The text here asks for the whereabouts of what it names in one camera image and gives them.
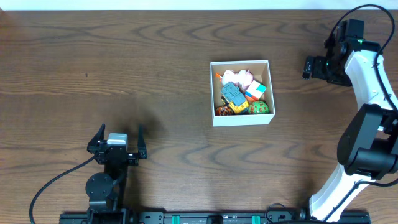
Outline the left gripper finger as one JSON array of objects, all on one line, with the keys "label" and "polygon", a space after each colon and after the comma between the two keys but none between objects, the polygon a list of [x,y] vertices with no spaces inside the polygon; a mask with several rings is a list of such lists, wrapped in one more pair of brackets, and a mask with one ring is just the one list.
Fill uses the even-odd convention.
[{"label": "left gripper finger", "polygon": [[139,132],[137,137],[137,150],[139,159],[147,159],[147,148],[144,140],[144,130],[141,125],[139,126]]},{"label": "left gripper finger", "polygon": [[96,153],[98,150],[100,150],[100,144],[104,141],[105,127],[105,124],[102,124],[98,132],[89,141],[87,145],[87,151],[89,153]]}]

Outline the white cardboard box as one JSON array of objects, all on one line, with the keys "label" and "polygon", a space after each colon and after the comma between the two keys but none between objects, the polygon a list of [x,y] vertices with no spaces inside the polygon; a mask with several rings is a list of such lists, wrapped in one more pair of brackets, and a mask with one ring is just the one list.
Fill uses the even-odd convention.
[{"label": "white cardboard box", "polygon": [[[252,115],[216,115],[217,107],[221,106],[221,87],[220,81],[216,81],[216,73],[221,74],[227,69],[234,72],[240,70],[249,70],[255,81],[260,82],[266,87],[265,93],[260,97],[269,107],[267,114]],[[247,126],[247,125],[263,125],[269,124],[275,116],[275,103],[271,81],[271,71],[268,60],[246,60],[246,61],[230,61],[230,62],[211,62],[210,63],[210,84],[211,84],[211,115],[213,127],[216,126]]]}]

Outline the colourful puzzle cube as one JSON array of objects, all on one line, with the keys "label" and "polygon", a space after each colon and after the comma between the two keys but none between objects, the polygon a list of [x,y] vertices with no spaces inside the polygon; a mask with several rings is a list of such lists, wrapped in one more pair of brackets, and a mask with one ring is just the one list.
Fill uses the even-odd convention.
[{"label": "colourful puzzle cube", "polygon": [[263,96],[266,90],[266,86],[253,80],[246,89],[244,96],[249,102],[258,101]]}]

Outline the green number ball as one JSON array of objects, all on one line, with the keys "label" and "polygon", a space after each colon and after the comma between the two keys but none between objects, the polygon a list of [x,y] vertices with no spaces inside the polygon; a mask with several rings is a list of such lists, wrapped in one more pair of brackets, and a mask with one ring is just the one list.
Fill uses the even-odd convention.
[{"label": "green number ball", "polygon": [[269,107],[264,101],[253,101],[248,107],[249,114],[268,114]]}]

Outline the pink white toy figure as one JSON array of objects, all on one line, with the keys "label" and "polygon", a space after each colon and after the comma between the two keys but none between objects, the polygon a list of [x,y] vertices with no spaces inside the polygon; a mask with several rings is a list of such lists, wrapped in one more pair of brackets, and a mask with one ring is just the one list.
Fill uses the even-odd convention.
[{"label": "pink white toy figure", "polygon": [[249,70],[240,70],[238,73],[235,73],[233,70],[226,70],[223,75],[217,73],[215,77],[220,80],[223,86],[232,83],[244,91],[254,81],[254,76]]}]

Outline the grey yellow toy truck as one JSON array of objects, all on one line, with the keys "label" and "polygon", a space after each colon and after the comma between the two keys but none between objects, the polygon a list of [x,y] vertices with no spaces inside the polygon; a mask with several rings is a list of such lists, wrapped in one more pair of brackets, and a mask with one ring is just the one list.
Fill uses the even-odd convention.
[{"label": "grey yellow toy truck", "polygon": [[247,99],[233,83],[227,83],[221,89],[221,102],[234,114],[244,114],[249,107]]}]

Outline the orange patterned ball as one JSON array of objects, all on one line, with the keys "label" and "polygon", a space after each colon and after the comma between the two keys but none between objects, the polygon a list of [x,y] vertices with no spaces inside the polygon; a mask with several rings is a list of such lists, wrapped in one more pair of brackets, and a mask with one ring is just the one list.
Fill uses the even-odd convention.
[{"label": "orange patterned ball", "polygon": [[216,116],[231,116],[234,115],[234,111],[228,106],[219,106],[215,110]]}]

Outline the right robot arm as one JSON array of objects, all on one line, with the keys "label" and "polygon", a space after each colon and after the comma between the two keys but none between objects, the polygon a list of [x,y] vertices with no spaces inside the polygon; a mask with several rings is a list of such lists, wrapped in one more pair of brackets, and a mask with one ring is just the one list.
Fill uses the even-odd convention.
[{"label": "right robot arm", "polygon": [[338,222],[343,210],[369,185],[397,172],[397,97],[384,70],[382,47],[365,40],[364,21],[341,21],[325,41],[324,57],[307,57],[302,77],[351,87],[358,112],[337,147],[338,165],[309,199],[308,217]]}]

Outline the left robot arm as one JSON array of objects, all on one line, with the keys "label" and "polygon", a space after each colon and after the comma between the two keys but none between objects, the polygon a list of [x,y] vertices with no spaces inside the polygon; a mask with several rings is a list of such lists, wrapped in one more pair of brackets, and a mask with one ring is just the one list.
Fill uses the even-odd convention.
[{"label": "left robot arm", "polygon": [[137,152],[128,151],[126,134],[111,133],[104,138],[105,125],[89,141],[87,151],[93,159],[104,166],[104,171],[92,175],[85,186],[89,197],[87,210],[88,223],[137,223],[137,215],[125,207],[124,191],[128,178],[128,168],[137,166],[147,158],[144,132],[139,127]]}]

